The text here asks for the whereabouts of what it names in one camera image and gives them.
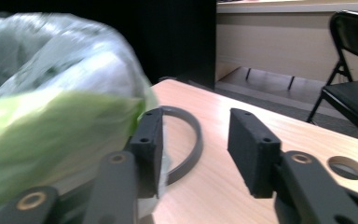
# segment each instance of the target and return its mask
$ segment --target light wood tabletop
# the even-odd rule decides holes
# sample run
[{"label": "light wood tabletop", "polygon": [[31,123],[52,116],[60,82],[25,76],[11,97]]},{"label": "light wood tabletop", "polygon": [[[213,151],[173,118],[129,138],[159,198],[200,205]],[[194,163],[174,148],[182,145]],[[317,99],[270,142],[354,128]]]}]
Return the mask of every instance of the light wood tabletop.
[{"label": "light wood tabletop", "polygon": [[[227,152],[229,110],[255,114],[282,141],[282,151],[299,150],[319,159],[338,184],[358,192],[358,180],[334,174],[327,161],[343,156],[358,161],[358,140],[229,99],[174,80],[153,86],[161,105],[180,107],[200,122],[204,150],[185,177],[167,187],[153,213],[155,223],[278,223],[273,199],[254,199]],[[186,157],[195,134],[185,122],[164,118],[172,166]]]}]

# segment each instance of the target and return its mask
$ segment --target chair backrest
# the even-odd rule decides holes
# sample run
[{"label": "chair backrest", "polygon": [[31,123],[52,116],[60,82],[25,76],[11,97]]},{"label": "chair backrest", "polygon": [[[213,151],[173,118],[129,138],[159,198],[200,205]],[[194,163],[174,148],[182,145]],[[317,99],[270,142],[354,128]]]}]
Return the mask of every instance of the chair backrest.
[{"label": "chair backrest", "polygon": [[358,56],[358,12],[344,10],[336,13],[330,20],[330,31],[340,60],[345,63],[343,49]]}]

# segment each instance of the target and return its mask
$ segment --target trash bag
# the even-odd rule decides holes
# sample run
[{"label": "trash bag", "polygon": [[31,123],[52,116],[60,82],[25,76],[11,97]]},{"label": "trash bag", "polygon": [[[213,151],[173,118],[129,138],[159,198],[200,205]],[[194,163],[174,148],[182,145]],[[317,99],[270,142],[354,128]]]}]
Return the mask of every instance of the trash bag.
[{"label": "trash bag", "polygon": [[90,180],[157,106],[115,29],[70,14],[0,18],[0,206],[30,187],[64,193]]}]

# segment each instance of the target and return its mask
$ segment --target folding chair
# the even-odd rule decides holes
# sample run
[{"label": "folding chair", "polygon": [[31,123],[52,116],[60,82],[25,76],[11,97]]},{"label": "folding chair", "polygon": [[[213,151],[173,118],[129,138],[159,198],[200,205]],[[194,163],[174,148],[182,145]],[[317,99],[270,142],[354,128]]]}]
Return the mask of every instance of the folding chair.
[{"label": "folding chair", "polygon": [[[337,111],[358,127],[358,81],[354,81],[344,57],[346,50],[358,56],[358,12],[340,11],[330,20],[330,32],[338,52],[338,62],[321,95],[310,112],[307,122],[312,122],[322,100],[326,100]],[[342,75],[348,82],[332,85],[336,75]]]}]

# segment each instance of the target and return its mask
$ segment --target floor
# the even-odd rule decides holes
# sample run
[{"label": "floor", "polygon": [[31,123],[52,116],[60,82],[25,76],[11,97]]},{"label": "floor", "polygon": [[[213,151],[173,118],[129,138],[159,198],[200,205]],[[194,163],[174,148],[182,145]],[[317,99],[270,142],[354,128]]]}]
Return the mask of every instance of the floor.
[{"label": "floor", "polygon": [[[252,69],[246,80],[247,72],[248,68],[240,67],[216,82],[215,87],[311,111],[324,85],[322,81],[296,77],[288,90],[291,76]],[[321,104],[317,112],[345,119],[326,102]]]}]

